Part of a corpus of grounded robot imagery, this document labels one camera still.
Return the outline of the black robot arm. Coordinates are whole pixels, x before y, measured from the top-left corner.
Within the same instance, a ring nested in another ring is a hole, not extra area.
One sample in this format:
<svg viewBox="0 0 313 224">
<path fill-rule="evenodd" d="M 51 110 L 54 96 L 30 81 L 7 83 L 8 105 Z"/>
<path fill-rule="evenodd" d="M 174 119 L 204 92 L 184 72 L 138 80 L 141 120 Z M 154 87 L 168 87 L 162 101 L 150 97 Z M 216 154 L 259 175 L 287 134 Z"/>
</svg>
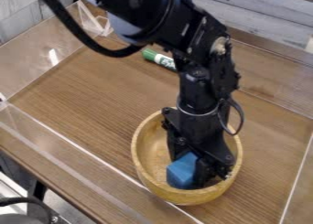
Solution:
<svg viewBox="0 0 313 224">
<path fill-rule="evenodd" d="M 193 0 L 87 0 L 107 11 L 129 46 L 103 47 L 85 32 L 59 0 L 43 0 L 78 40 L 95 52 L 123 58 L 157 44 L 173 54 L 180 77 L 178 102 L 162 109 L 172 163 L 166 182 L 180 189 L 200 189 L 228 179 L 236 156 L 225 143 L 240 73 L 226 26 Z"/>
</svg>

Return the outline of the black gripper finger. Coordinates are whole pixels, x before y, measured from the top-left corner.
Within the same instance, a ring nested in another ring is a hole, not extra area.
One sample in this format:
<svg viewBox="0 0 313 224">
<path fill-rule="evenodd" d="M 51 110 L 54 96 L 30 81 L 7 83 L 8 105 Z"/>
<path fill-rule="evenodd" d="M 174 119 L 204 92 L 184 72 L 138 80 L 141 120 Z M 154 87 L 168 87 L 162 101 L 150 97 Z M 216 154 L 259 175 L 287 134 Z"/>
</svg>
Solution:
<svg viewBox="0 0 313 224">
<path fill-rule="evenodd" d="M 192 149 L 188 140 L 182 137 L 172 124 L 164 126 L 166 129 L 166 143 L 172 161 L 177 161 Z"/>
<path fill-rule="evenodd" d="M 216 183 L 217 171 L 216 161 L 208 157 L 196 160 L 196 170 L 193 174 L 193 185 L 196 188 L 205 188 Z"/>
</svg>

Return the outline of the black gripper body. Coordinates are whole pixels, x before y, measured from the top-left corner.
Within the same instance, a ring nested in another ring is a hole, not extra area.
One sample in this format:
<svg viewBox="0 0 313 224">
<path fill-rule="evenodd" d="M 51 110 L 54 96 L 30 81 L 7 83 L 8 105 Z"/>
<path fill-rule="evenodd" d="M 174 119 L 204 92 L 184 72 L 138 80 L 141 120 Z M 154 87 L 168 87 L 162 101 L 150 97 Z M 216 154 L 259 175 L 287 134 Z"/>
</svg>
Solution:
<svg viewBox="0 0 313 224">
<path fill-rule="evenodd" d="M 176 109 L 162 109 L 164 126 L 172 124 L 198 158 L 208 157 L 216 161 L 217 177 L 225 180 L 236 165 L 236 157 L 225 142 L 224 133 L 233 135 L 226 128 L 230 108 L 218 103 L 210 112 L 188 111 L 180 105 Z"/>
</svg>

